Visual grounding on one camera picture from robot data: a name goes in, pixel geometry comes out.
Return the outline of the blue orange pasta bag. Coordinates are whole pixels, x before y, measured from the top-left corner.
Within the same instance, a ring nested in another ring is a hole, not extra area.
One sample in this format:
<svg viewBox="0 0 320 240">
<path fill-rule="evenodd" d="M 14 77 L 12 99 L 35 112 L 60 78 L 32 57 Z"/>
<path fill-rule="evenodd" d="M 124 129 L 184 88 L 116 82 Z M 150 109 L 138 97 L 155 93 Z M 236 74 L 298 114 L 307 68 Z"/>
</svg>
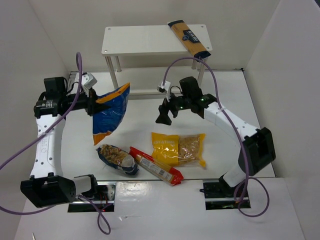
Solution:
<svg viewBox="0 0 320 240">
<path fill-rule="evenodd" d="M 111 135 L 122 122 L 128 105 L 130 83 L 126 83 L 116 90 L 98 96 L 97 104 L 106 107 L 92 116 L 92 137 L 96 146 L 105 137 Z"/>
</svg>

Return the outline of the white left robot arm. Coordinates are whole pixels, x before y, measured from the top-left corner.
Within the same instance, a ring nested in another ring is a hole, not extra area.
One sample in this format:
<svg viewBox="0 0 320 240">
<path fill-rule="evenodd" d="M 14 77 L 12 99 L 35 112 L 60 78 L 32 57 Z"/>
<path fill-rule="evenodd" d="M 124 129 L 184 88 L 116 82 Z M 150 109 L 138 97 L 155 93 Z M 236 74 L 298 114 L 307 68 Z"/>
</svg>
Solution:
<svg viewBox="0 0 320 240">
<path fill-rule="evenodd" d="M 61 148 L 68 110 L 84 109 L 93 116 L 107 107 L 97 103 L 93 89 L 97 83 L 91 73 L 84 73 L 79 83 L 80 93 L 70 94 L 64 77 L 44 79 L 41 93 L 33 111 L 38 137 L 35 161 L 28 180 L 20 183 L 21 192 L 37 208 L 72 203 L 77 196 L 93 199 L 98 194 L 94 175 L 87 174 L 68 179 L 63 176 Z"/>
</svg>

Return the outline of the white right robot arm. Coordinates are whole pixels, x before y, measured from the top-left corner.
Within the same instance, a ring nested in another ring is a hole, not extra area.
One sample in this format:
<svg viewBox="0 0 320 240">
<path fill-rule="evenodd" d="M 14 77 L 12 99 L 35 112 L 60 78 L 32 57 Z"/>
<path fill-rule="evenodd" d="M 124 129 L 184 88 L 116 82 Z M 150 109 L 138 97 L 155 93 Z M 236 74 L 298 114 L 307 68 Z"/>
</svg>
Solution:
<svg viewBox="0 0 320 240">
<path fill-rule="evenodd" d="M 159 116 L 155 122 L 170 126 L 169 113 L 177 117 L 179 111 L 191 110 L 229 135 L 239 145 L 240 153 L 235 166 L 219 178 L 225 191 L 234 189 L 246 176 L 256 175 L 275 160 L 274 141 L 268 128 L 259 129 L 227 110 L 215 96 L 204 94 L 194 77 L 186 77 L 179 84 L 180 96 L 171 92 L 168 81 L 157 87 L 166 97 L 158 108 Z"/>
</svg>

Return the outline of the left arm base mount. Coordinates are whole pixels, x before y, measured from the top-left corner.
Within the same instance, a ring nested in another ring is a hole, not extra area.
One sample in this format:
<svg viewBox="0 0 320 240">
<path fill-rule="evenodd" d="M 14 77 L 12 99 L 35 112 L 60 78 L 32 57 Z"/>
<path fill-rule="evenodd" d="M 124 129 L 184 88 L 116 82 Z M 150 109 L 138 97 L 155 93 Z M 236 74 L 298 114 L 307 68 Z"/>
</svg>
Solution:
<svg viewBox="0 0 320 240">
<path fill-rule="evenodd" d="M 97 193 L 89 199 L 102 212 L 114 212 L 116 196 L 115 181 L 98 181 Z M 76 200 L 68 205 L 68 213 L 91 213 L 96 209 L 87 200 Z"/>
</svg>

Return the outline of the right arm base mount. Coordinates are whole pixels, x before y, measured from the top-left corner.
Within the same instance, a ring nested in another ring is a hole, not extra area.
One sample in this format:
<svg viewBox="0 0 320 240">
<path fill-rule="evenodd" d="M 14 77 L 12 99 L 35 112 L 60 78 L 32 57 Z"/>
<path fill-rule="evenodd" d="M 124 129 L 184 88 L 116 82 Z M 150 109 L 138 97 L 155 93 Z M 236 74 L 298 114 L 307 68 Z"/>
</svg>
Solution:
<svg viewBox="0 0 320 240">
<path fill-rule="evenodd" d="M 235 187 L 223 186 L 217 179 L 204 180 L 203 187 L 199 191 L 203 193 L 207 211 L 238 208 L 239 203 L 234 200 Z"/>
</svg>

